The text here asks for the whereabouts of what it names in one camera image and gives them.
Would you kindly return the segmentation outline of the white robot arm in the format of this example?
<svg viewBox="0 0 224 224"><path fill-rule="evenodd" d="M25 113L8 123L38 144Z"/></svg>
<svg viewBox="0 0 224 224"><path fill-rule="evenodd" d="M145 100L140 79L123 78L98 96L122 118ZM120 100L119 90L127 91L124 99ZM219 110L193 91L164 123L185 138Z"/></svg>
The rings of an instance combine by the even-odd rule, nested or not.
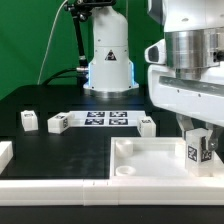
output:
<svg viewBox="0 0 224 224"><path fill-rule="evenodd" d="M138 87L131 77L127 23L112 9L116 0L90 0L94 58L86 93L117 97ZM164 37L145 50L152 103L177 114L181 129L206 123L206 149L218 148L224 130L224 0L148 0L148 13Z"/></svg>

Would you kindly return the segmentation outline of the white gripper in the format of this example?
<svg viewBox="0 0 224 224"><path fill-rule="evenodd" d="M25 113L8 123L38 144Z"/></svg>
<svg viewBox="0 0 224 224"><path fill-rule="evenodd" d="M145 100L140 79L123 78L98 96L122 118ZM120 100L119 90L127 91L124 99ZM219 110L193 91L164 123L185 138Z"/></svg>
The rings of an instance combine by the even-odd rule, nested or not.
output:
<svg viewBox="0 0 224 224"><path fill-rule="evenodd" d="M183 138L194 129L191 118L202 120L208 122L206 150L218 149L224 127L224 66L206 69L200 80L183 80L166 66L150 65L148 86L155 106L178 113L176 119Z"/></svg>

